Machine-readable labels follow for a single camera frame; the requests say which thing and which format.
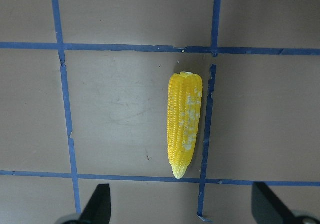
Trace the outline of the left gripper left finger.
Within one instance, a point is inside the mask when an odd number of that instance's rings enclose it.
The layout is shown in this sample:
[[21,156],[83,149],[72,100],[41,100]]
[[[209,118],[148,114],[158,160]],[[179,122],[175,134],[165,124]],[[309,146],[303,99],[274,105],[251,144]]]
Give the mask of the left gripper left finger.
[[98,184],[79,221],[84,224],[109,224],[112,214],[109,184]]

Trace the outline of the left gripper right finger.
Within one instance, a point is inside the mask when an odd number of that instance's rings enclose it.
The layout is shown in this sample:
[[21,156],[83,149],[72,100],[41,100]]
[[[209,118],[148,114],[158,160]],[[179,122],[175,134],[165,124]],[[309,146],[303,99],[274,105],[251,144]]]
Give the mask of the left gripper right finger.
[[265,182],[254,182],[251,212],[257,224],[303,224]]

